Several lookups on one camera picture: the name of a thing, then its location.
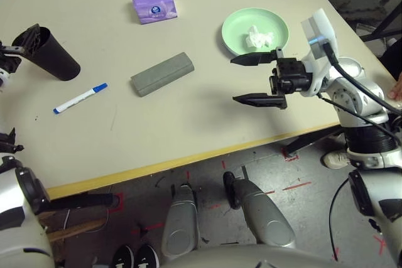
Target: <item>beige table surface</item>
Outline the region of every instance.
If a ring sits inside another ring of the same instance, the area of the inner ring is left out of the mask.
[[[34,23],[49,27],[80,63],[61,82],[24,61],[0,100],[3,127],[16,127],[19,158],[52,198],[117,183],[219,154],[257,146],[337,123],[330,105],[299,94],[288,109],[257,109],[232,96],[267,91],[273,64],[229,63],[220,27],[241,8],[279,14],[290,39],[285,56],[308,45],[300,22],[324,8],[340,54],[356,58],[388,90],[394,80],[327,0],[175,0],[179,18],[140,25],[131,0],[1,0],[3,43]],[[140,98],[131,75],[185,51],[195,71]],[[55,115],[52,109],[91,87],[109,87]]]

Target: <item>yellow table edge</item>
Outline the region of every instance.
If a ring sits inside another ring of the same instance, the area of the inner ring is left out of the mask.
[[[338,122],[333,122],[331,124],[326,124],[318,127],[312,127],[303,129],[296,132],[289,132],[273,136],[270,138],[259,139],[257,141],[245,142],[244,144],[236,144],[235,146],[223,147],[222,149],[217,149],[214,151],[207,151],[200,154],[190,155],[183,158],[173,159],[165,161],[162,163],[152,164],[150,166],[143,166],[141,168],[129,169],[128,171],[123,171],[119,173],[109,174],[97,178],[92,178],[89,180],[79,181],[75,183],[69,183],[67,185],[55,186],[53,188],[47,188],[50,199],[57,199],[65,196],[74,195],[77,193],[82,193],[89,190],[94,190],[96,188],[102,188],[103,186],[114,185],[123,181],[131,180],[134,178],[146,176],[149,174],[154,174],[160,171],[166,171],[167,169],[177,168],[185,164],[194,163],[208,158],[213,158],[219,155],[224,155],[234,151],[240,151],[243,149],[249,149],[250,147],[261,146],[270,142],[280,141],[282,139],[291,138],[306,134],[308,132],[313,132],[328,127],[336,126]]]

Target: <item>tissue box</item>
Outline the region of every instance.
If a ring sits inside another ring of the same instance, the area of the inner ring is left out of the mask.
[[[133,0],[141,24],[177,17],[174,0]]]

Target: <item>shoe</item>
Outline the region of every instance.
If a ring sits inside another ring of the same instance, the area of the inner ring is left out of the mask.
[[[134,266],[135,268],[159,268],[158,255],[150,245],[144,244],[136,252]]]
[[[224,173],[224,186],[226,191],[226,198],[229,202],[231,208],[234,210],[238,210],[241,206],[240,200],[236,196],[234,192],[233,182],[235,182],[236,178],[234,177],[232,172],[225,172]]]
[[[341,169],[350,164],[345,150],[332,151],[321,157],[321,163],[328,169]]]
[[[128,245],[120,246],[113,256],[110,268],[133,268],[134,255]]]

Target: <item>whetstone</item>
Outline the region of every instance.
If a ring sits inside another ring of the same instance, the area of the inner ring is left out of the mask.
[[[140,97],[177,80],[194,70],[193,62],[185,53],[167,59],[131,77],[131,82]]]

